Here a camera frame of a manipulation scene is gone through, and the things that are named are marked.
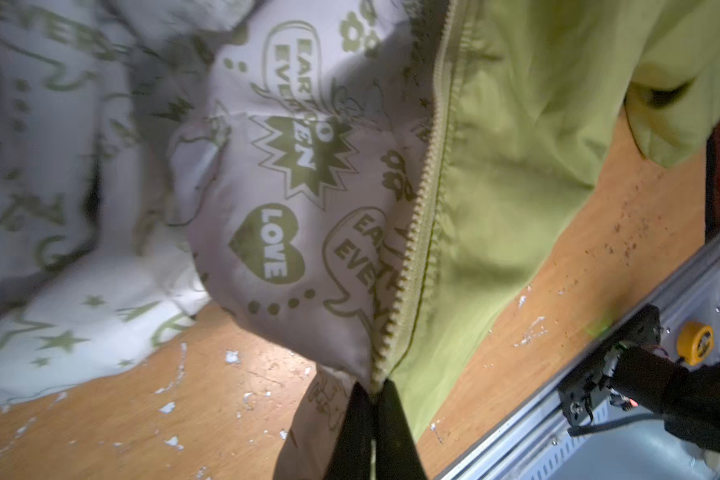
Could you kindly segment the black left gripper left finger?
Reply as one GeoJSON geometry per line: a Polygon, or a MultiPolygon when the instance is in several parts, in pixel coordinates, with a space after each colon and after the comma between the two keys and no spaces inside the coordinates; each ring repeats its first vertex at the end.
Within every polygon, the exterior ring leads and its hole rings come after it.
{"type": "Polygon", "coordinates": [[[345,412],[325,480],[369,480],[375,429],[374,407],[365,389],[356,383],[345,412]]]}

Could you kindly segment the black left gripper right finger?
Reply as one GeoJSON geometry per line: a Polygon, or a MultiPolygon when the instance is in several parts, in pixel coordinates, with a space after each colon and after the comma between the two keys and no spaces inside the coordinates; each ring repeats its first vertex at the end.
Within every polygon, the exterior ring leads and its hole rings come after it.
{"type": "Polygon", "coordinates": [[[395,384],[387,379],[375,406],[375,475],[380,480],[426,480],[395,384]]]}

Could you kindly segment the green Snoopy zip jacket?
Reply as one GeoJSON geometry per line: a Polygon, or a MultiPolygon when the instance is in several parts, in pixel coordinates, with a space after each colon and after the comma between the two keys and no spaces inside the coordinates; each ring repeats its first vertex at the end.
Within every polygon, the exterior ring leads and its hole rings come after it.
{"type": "Polygon", "coordinates": [[[215,302],[414,441],[592,195],[720,120],[720,1],[0,1],[0,406],[133,368],[215,302]]]}

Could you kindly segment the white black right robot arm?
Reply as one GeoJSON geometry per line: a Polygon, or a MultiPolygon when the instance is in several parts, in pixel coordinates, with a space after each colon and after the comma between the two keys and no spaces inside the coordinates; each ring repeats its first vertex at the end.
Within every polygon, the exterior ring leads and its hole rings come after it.
{"type": "Polygon", "coordinates": [[[720,453],[720,363],[691,371],[630,348],[620,355],[608,385],[658,415],[669,434],[720,453]]]}

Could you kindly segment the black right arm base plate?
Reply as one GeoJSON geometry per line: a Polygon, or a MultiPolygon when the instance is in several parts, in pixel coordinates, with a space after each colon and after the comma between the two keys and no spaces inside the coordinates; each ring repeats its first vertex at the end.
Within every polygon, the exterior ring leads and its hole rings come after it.
{"type": "Polygon", "coordinates": [[[620,354],[629,348],[655,346],[661,339],[660,309],[641,307],[628,320],[613,327],[597,347],[559,383],[561,410],[572,427],[594,422],[594,410],[610,395],[608,379],[620,354]]]}

